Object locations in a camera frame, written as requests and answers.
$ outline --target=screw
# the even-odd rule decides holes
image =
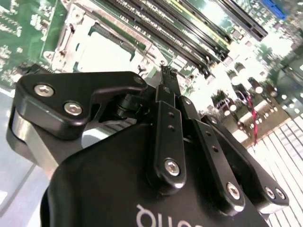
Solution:
[[[53,89],[45,84],[38,84],[34,87],[34,90],[37,95],[42,97],[50,97],[54,94]]]
[[[274,198],[276,197],[275,194],[273,193],[273,191],[272,191],[270,188],[265,187],[265,190],[266,190],[267,195],[268,195],[271,199],[274,199]]]
[[[165,169],[170,175],[178,176],[180,173],[179,166],[171,159],[167,159],[164,163]]]
[[[139,77],[139,76],[134,76],[134,80],[138,83],[138,84],[144,84],[144,80]]]
[[[79,104],[68,102],[64,105],[64,110],[71,115],[78,116],[82,113],[82,108]]]
[[[217,124],[217,120],[215,118],[211,117],[210,120],[212,121],[212,123]]]
[[[73,19],[73,21],[78,24],[81,22],[81,20],[83,19],[83,14],[81,11],[74,9],[74,11],[71,13],[71,17]]]
[[[239,190],[237,189],[237,187],[235,185],[228,182],[227,185],[226,185],[226,188],[227,188],[228,192],[230,193],[230,195],[232,195],[232,197],[235,200],[240,199],[240,192],[239,192]]]
[[[191,101],[188,99],[188,98],[184,98],[185,102],[190,105],[191,104]]]
[[[278,195],[284,200],[286,199],[285,195],[283,194],[283,192],[281,192],[280,189],[276,188],[276,192],[278,193]]]
[[[163,87],[164,91],[170,94],[170,89],[168,87]]]
[[[175,117],[175,115],[174,115],[172,112],[169,112],[169,116],[170,116],[171,118],[174,118],[174,117]]]

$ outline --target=black plastic part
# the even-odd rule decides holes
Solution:
[[[289,206],[289,198],[279,184],[261,167],[261,165],[248,153],[248,151],[233,137],[219,120],[213,116],[204,116],[202,121],[209,124],[215,131],[224,154],[237,176],[244,193],[254,206],[263,214],[274,213]],[[268,187],[275,194],[270,198],[265,190]],[[278,188],[284,195],[282,199],[276,192]]]
[[[198,114],[193,103],[184,96],[179,97],[182,115],[187,119],[191,136],[197,144],[197,152],[202,153],[201,165],[205,171],[207,188],[218,209],[229,216],[234,216],[245,207],[244,194],[232,172],[213,129],[197,120]],[[239,198],[231,196],[227,185],[231,183],[238,189]]]
[[[186,181],[185,154],[183,144],[181,113],[166,102],[156,104],[152,122],[153,135],[148,160],[147,178],[153,188],[161,194],[173,194]],[[165,169],[165,161],[177,163],[180,173],[171,175]]]
[[[153,190],[145,175],[151,133],[149,124],[134,125],[65,160],[42,202],[49,208],[42,227],[161,226],[159,220],[162,226],[170,226],[169,220],[171,226],[268,226],[247,198],[234,217],[218,211],[208,200],[202,156],[187,142],[187,183],[171,196]]]
[[[248,15],[233,0],[213,0],[221,9],[233,19],[233,21],[241,26],[248,34],[257,41],[261,41],[268,35],[268,32],[261,27],[250,15]]]
[[[51,97],[35,93],[34,87],[46,84],[54,89]],[[13,105],[29,122],[64,140],[79,138],[90,121],[93,104],[104,104],[117,95],[140,94],[147,89],[145,81],[133,72],[94,72],[28,75],[17,83]],[[82,113],[65,112],[64,104],[78,103]]]

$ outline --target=red wire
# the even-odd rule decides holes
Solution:
[[[258,138],[258,125],[257,125],[257,111],[255,110],[251,97],[248,96],[248,103],[252,109],[252,119],[254,120],[254,137],[255,137],[255,145],[258,143],[257,138]]]

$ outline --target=dimm slot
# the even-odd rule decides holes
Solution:
[[[168,39],[165,35],[162,33],[159,33],[155,28],[152,26],[147,26],[144,23],[142,23],[141,18],[136,16],[134,13],[129,12],[129,14],[126,13],[126,9],[124,6],[121,5],[121,3],[117,2],[116,0],[107,0],[107,4],[109,4],[114,9],[117,9],[119,13],[125,17],[126,19],[130,21],[135,21],[136,24],[140,27],[142,27],[143,30],[145,30],[150,35],[155,36],[159,41],[164,42],[167,46],[170,47],[170,49],[175,52],[176,54],[182,56],[186,61],[193,64],[199,71],[209,73],[208,66],[202,61],[199,61],[197,57],[193,56],[192,54],[184,51],[183,49],[176,49],[172,43],[171,40]]]
[[[200,23],[200,30],[208,34],[212,34],[218,41],[220,41],[226,47],[229,47],[232,40],[231,38],[217,25],[205,17],[199,10],[194,6],[184,0],[163,0],[167,5],[172,7],[175,11],[178,11],[180,14],[182,12],[187,13],[191,18]]]
[[[142,4],[144,4],[144,2],[149,2],[149,1],[140,0],[140,2],[142,2]],[[218,45],[210,37],[201,33],[200,30],[194,24],[187,21],[184,17],[182,19],[185,19],[185,21],[180,19],[181,14],[178,14],[171,7],[165,6],[165,3],[163,3],[163,1],[154,0],[153,2],[149,2],[149,3],[152,4],[153,6],[155,6],[158,10],[160,10],[162,13],[164,13],[167,17],[169,17],[169,19],[171,21],[180,23],[187,30],[187,32],[189,34],[194,36],[195,39],[197,39],[200,43],[202,43],[208,49],[210,49],[213,52],[212,54],[215,54],[217,56],[217,58],[219,58],[221,61],[223,61],[227,57],[228,50],[223,49],[220,45]]]
[[[267,31],[261,27],[252,17],[250,17],[240,6],[232,0],[213,0],[221,9],[248,34],[257,41],[261,41],[268,35]]]
[[[182,43],[187,44],[188,46],[191,46],[193,48],[193,52],[196,52],[197,55],[200,55],[201,58],[204,58],[206,62],[209,62],[210,56],[209,53],[203,49],[201,46],[199,46],[195,42],[191,42],[188,37],[186,37],[183,33],[181,33],[179,30],[177,30],[171,23],[167,23],[164,20],[161,21],[159,20],[159,15],[153,12],[150,8],[148,7],[143,7],[142,4],[135,0],[128,0],[128,2],[132,2],[134,5],[136,5],[137,10],[141,10],[141,12],[144,12],[145,15],[149,16],[152,18],[154,21],[156,21],[158,24],[160,24],[163,28],[165,28],[167,31],[172,33],[178,40],[180,40]]]
[[[222,39],[227,41],[229,44],[232,42],[232,39],[225,33],[219,26],[213,23],[210,19],[204,16],[197,8],[195,8],[187,0],[179,0],[178,3],[183,6],[187,11],[191,12],[195,17],[201,20],[206,26],[215,31]]]

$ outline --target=blue connector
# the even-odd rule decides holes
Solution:
[[[268,10],[274,14],[278,19],[280,20],[285,20],[287,18],[287,15],[284,14],[279,8],[278,6],[273,3],[271,0],[261,0],[263,5],[266,6],[266,8],[268,8]]]

